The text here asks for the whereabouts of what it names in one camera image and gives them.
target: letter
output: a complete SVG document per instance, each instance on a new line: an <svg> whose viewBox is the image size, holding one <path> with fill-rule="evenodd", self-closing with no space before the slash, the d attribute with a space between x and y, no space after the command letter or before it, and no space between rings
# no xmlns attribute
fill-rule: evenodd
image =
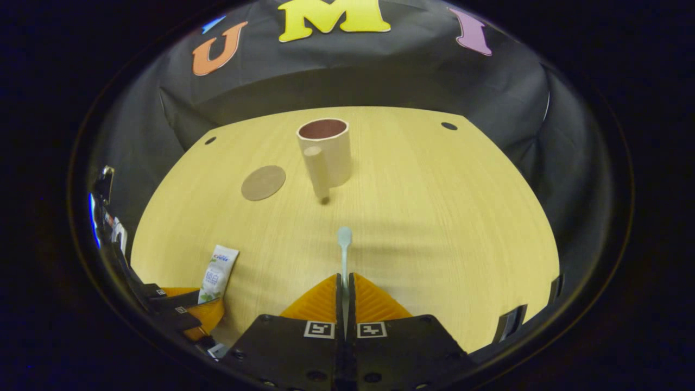
<svg viewBox="0 0 695 391"><path fill-rule="evenodd" d="M459 10L449 8L449 11L459 18L459 23L461 24L461 36L456 38L456 42L462 47L475 50L485 56L492 56L492 51L485 43L485 34L482 33L482 28L485 25Z"/></svg>
<svg viewBox="0 0 695 391"><path fill-rule="evenodd" d="M210 47L212 47L213 42L217 38L205 41L199 47L196 47L193 51L193 73L198 76L204 76L210 72L214 72L220 69L224 64L229 61L239 46L239 37L242 27L246 26L248 22L241 22L231 29L222 33L224 36L224 51L214 60L210 59Z"/></svg>
<svg viewBox="0 0 695 391"><path fill-rule="evenodd" d="M321 0L291 0L277 9L285 10L285 32L280 35L280 42L310 36L312 30L304 25L305 18L322 33L329 33L343 13L347 14L341 23L343 31L383 33L391 30L391 25L382 19L379 0L335 0L331 4Z"/></svg>

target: letter m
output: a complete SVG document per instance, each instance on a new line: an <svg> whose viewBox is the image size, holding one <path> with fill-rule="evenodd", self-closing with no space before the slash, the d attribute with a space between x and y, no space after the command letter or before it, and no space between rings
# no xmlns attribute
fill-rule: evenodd
<svg viewBox="0 0 695 391"><path fill-rule="evenodd" d="M391 30L391 25L382 19L379 0L335 0L331 4L321 0L291 0L277 9L285 11L285 32L280 35L280 42L310 36L312 30L304 25L304 19L322 33L329 33L343 14L346 14L341 23L343 31L383 33Z"/></svg>

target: round coaster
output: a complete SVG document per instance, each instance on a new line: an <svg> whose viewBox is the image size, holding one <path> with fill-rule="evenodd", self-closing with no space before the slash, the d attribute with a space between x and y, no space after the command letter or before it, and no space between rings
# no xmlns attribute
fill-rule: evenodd
<svg viewBox="0 0 695 391"><path fill-rule="evenodd" d="M268 198L285 183L285 170L278 166L265 166L251 173L241 184L241 194L249 201Z"/></svg>

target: wooden table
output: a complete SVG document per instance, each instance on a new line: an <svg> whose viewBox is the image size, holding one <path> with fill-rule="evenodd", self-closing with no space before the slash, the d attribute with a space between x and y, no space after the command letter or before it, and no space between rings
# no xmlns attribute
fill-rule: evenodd
<svg viewBox="0 0 695 391"><path fill-rule="evenodd" d="M322 205L295 132L326 117L350 123L354 167ZM243 180L267 165L286 171L283 187L244 199ZM491 342L500 315L527 304L528 320L545 307L559 273L548 220L507 157L460 115L393 107L293 111L211 130L152 196L131 261L144 282L197 287L216 244L238 249L213 333L231 345L259 314L279 314L340 272L342 225L353 231L349 270L413 315L436 316L468 352Z"/></svg>

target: small packet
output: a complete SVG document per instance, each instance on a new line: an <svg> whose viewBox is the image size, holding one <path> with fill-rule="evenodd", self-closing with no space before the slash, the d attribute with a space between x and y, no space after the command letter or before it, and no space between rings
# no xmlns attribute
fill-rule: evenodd
<svg viewBox="0 0 695 391"><path fill-rule="evenodd" d="M208 269L203 277L203 285L198 293L198 304L207 303L222 297L227 288L231 268L239 255L239 250L215 246Z"/></svg>

